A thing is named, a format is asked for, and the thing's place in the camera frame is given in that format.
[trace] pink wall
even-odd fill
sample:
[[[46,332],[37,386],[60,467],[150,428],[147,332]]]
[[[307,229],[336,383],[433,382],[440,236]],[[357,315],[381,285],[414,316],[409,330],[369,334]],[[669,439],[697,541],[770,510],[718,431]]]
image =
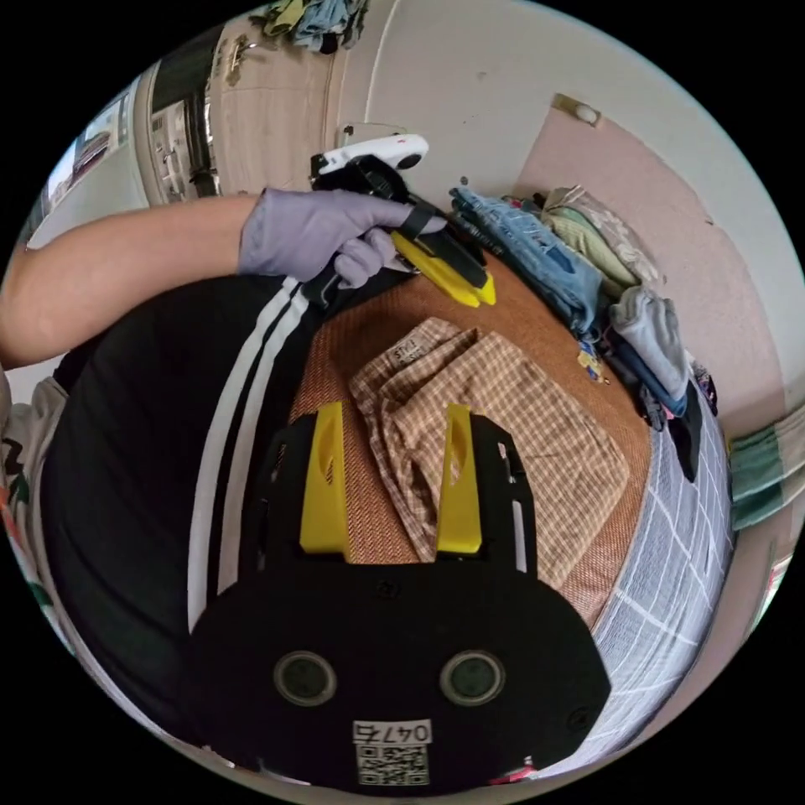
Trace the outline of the pink wall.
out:
[[[695,192],[610,120],[598,128],[551,109],[516,192],[583,185],[641,235],[666,282],[688,349],[713,373],[730,436],[785,413],[782,374],[749,270]]]

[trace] door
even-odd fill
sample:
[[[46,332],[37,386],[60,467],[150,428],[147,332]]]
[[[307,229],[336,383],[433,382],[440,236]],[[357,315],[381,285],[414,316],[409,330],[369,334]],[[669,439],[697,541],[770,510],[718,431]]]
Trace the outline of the door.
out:
[[[269,49],[247,17],[224,26],[210,79],[221,193],[308,190],[310,157],[335,146],[344,54]]]

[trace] clothing label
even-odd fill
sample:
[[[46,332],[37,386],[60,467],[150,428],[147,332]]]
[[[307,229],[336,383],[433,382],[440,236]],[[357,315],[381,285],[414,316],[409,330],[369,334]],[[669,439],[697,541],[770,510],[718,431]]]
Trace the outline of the clothing label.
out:
[[[585,341],[579,342],[579,364],[587,370],[587,376],[596,383],[604,382],[604,367],[595,348]]]
[[[362,786],[427,786],[430,719],[353,721],[358,782]]]
[[[425,349],[416,338],[406,338],[394,347],[394,360],[398,366],[407,366],[425,354]]]

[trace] brown woven mat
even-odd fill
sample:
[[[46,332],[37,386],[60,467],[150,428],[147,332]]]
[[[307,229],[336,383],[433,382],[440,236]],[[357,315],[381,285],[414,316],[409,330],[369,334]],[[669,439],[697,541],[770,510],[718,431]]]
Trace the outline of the brown woven mat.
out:
[[[427,279],[417,277],[332,319],[315,337],[291,418],[334,400],[344,402],[351,561],[416,562],[417,555],[380,480],[363,417],[347,384],[368,361],[429,316],[446,319],[462,330],[494,330],[519,346],[598,420],[620,446],[630,467],[623,497],[560,589],[592,626],[609,597],[637,525],[651,459],[648,427],[614,377],[607,375],[609,386],[587,377],[577,360],[579,345],[545,304],[494,257],[487,256],[487,260],[497,291],[497,304],[492,307],[467,308],[443,295]]]

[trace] number label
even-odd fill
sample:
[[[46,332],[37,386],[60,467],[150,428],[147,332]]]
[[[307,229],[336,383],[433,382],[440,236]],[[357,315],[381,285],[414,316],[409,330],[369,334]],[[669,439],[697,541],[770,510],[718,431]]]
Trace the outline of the number label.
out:
[[[355,744],[424,746],[432,741],[430,719],[352,722],[352,742]]]

